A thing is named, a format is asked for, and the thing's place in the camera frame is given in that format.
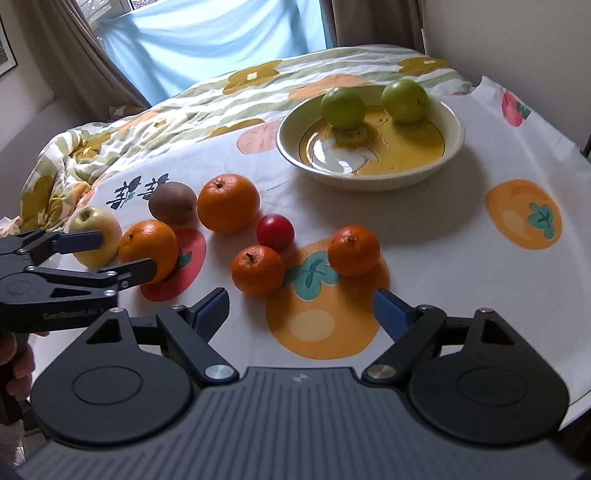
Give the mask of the person's left hand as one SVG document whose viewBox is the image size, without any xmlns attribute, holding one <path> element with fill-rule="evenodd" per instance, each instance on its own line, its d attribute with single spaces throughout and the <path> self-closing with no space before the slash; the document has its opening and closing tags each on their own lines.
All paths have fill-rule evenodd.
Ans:
<svg viewBox="0 0 591 480">
<path fill-rule="evenodd" d="M 1 390 L 17 401 L 25 400 L 32 386 L 34 353 L 29 344 L 23 350 L 18 350 L 16 336 L 12 333 L 1 334 L 1 365 L 5 364 L 11 365 L 11 373 L 1 381 Z"/>
</svg>

